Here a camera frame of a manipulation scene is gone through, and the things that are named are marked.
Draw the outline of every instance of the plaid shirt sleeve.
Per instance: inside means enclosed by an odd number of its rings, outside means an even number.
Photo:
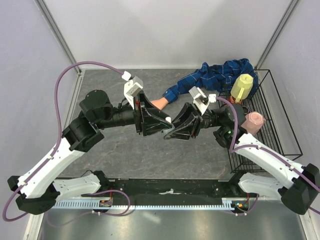
[[[176,85],[168,88],[162,96],[171,104],[178,99],[180,94],[187,94],[194,86],[203,87],[209,91],[230,91],[241,74],[250,74],[253,77],[253,87],[249,94],[249,96],[253,96],[258,88],[259,78],[246,58],[226,61],[223,65],[213,66],[204,62],[200,69],[180,79]]]
[[[208,69],[209,65],[204,62],[201,69],[197,69],[194,73],[180,79],[176,85],[168,88],[162,96],[171,104],[178,99],[180,94],[187,94],[192,87],[201,88],[203,86],[201,77],[208,72]]]

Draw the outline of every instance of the white enclosure wall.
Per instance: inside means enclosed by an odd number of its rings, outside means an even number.
[[[271,69],[301,144],[302,163],[320,166],[320,2],[303,0],[263,68]],[[312,205],[320,210],[320,197]],[[320,226],[320,217],[316,216]]]
[[[7,179],[30,170],[58,136],[55,81],[69,65],[67,57],[33,0],[3,1],[0,7],[0,209],[12,193]],[[59,91],[62,117],[69,108],[76,72],[65,76]],[[20,215],[16,203],[8,217]],[[21,240],[28,216],[0,220],[2,240]]]
[[[78,62],[128,69],[255,65],[290,0],[45,2]]]

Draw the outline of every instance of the purple cable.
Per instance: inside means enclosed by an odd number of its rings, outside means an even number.
[[[59,112],[59,106],[58,106],[58,87],[59,87],[59,83],[61,81],[61,79],[63,78],[63,76],[70,70],[73,69],[74,67],[80,66],[80,65],[86,65],[86,64],[90,64],[90,65],[97,65],[97,66],[101,66],[101,67],[105,67],[108,69],[111,69],[121,75],[124,74],[123,71],[120,71],[119,69],[114,68],[113,66],[101,63],[101,62],[97,62],[97,61],[80,61],[77,63],[74,63],[70,66],[68,66],[65,70],[63,70],[63,72],[59,75],[59,77],[56,80],[55,83],[55,87],[54,87],[54,106],[55,106],[55,113],[56,113],[56,118],[57,118],[57,123],[58,123],[58,138],[56,141],[56,145],[53,149],[53,151],[50,153],[51,157],[53,157],[57,150],[59,149],[60,143],[61,143],[61,136],[62,136],[62,124],[61,124],[61,118],[60,118],[60,112]],[[25,184],[28,184],[28,182],[30,181],[30,179],[32,179],[39,171],[40,169],[42,169],[48,162],[50,161],[50,158],[47,158],[33,173],[30,174],[29,177],[27,177],[24,182]],[[24,212],[23,214],[21,214],[20,216],[17,216],[15,218],[7,218],[7,211],[9,208],[10,203],[12,202],[12,200],[14,199],[14,197],[16,196],[16,194],[23,188],[23,185],[20,185],[14,192],[13,194],[9,197],[8,201],[5,203],[3,211],[2,211],[2,218],[4,221],[6,222],[13,222],[16,221],[18,219],[23,218],[25,215],[27,215],[27,212]]]
[[[131,206],[130,198],[129,198],[129,196],[128,196],[125,192],[123,192],[123,191],[113,190],[113,189],[112,189],[112,190],[106,190],[106,191],[101,191],[101,192],[95,192],[95,193],[91,193],[91,194],[88,194],[88,195],[90,195],[90,196],[95,196],[95,195],[101,195],[101,194],[107,194],[107,193],[119,193],[119,194],[124,195],[125,198],[126,198],[127,201],[128,201],[128,206],[127,206],[127,208],[126,208],[123,212],[121,212],[121,213],[100,212],[100,214],[108,215],[108,216],[122,216],[122,215],[124,215],[126,212],[129,211],[130,206]],[[50,220],[49,220],[49,214],[48,214],[48,213],[45,214],[45,220],[46,220],[46,222],[49,224],[50,227],[52,227],[52,228],[61,228],[61,227],[64,227],[65,225],[67,225],[67,224],[69,224],[69,223],[72,223],[73,221],[75,221],[75,220],[77,220],[77,219],[79,219],[79,218],[81,218],[81,217],[83,217],[83,216],[86,216],[86,215],[92,214],[92,213],[93,213],[92,211],[86,211],[86,212],[80,214],[79,216],[75,217],[74,219],[71,219],[70,221],[67,221],[67,222],[65,222],[65,223],[63,223],[63,224],[59,224],[59,225],[54,225],[54,224],[52,224],[52,223],[50,222]]]
[[[231,108],[233,116],[234,116],[234,131],[233,131],[233,136],[232,136],[232,141],[231,141],[229,152],[235,153],[237,150],[243,149],[243,148],[258,148],[259,146],[254,145],[254,144],[246,144],[246,145],[242,145],[242,146],[238,146],[238,147],[234,148],[235,143],[236,143],[237,130],[238,130],[238,117],[237,117],[236,109],[234,108],[234,106],[232,106],[232,104],[228,100],[226,100],[222,97],[218,97],[218,96],[216,97],[216,99],[226,103]],[[286,160],[283,160],[280,156],[278,156],[273,151],[271,151],[265,147],[261,147],[260,149],[269,153],[270,155],[274,156],[275,158],[277,158],[280,162],[282,162],[287,167],[289,167],[289,168],[292,167],[292,165],[290,163],[288,163]],[[292,171],[294,171],[296,174],[298,174],[300,177],[302,177],[308,184],[310,184],[315,190],[317,190],[318,193],[320,193],[320,188],[317,185],[315,185],[312,181],[310,181],[305,175],[303,175],[301,172],[299,172],[296,168],[292,168]],[[320,215],[320,211],[314,209],[313,207],[309,207],[309,209]]]
[[[127,206],[127,208],[126,208],[123,212],[121,212],[121,213],[101,212],[101,214],[103,214],[103,215],[108,215],[108,216],[122,216],[122,215],[124,215],[126,212],[129,211],[130,206],[131,206],[130,198],[129,198],[129,196],[128,196],[125,192],[123,192],[123,191],[120,191],[120,190],[106,190],[106,191],[91,193],[91,194],[88,194],[88,195],[90,195],[90,196],[96,196],[96,195],[107,194],[107,193],[119,193],[119,194],[122,194],[122,195],[125,196],[125,198],[127,199],[127,201],[128,201],[128,206]]]
[[[230,145],[230,149],[229,152],[233,153],[233,148],[235,146],[236,143],[236,138],[237,138],[237,133],[238,133],[238,116],[237,116],[237,112],[235,107],[231,104],[231,102],[229,102],[228,100],[217,96],[215,99],[224,102],[225,104],[227,104],[230,108],[231,111],[233,113],[233,117],[234,117],[234,131],[233,131],[233,135],[232,135],[232,141],[231,141],[231,145]]]
[[[49,220],[49,214],[48,214],[48,213],[45,213],[44,216],[45,216],[46,222],[48,223],[48,225],[49,225],[50,227],[52,227],[52,228],[62,228],[62,227],[64,227],[65,225],[67,225],[67,224],[69,224],[69,223],[72,223],[73,221],[75,221],[75,220],[77,220],[77,219],[79,219],[79,218],[81,218],[81,217],[83,217],[83,216],[85,216],[85,215],[88,215],[88,214],[92,214],[92,211],[86,211],[86,212],[80,214],[79,216],[76,216],[74,219],[71,219],[70,221],[67,221],[67,222],[65,222],[65,223],[63,223],[63,224],[59,224],[59,225],[54,225],[53,223],[50,222],[50,220]]]
[[[250,213],[250,212],[256,207],[257,202],[258,202],[258,198],[259,198],[259,194],[256,195],[254,204],[252,205],[252,207],[251,207],[247,212],[238,213],[237,215],[238,215],[238,216],[245,216],[246,214]],[[234,214],[233,212],[231,212],[231,211],[224,211],[224,213],[235,215],[235,214]]]

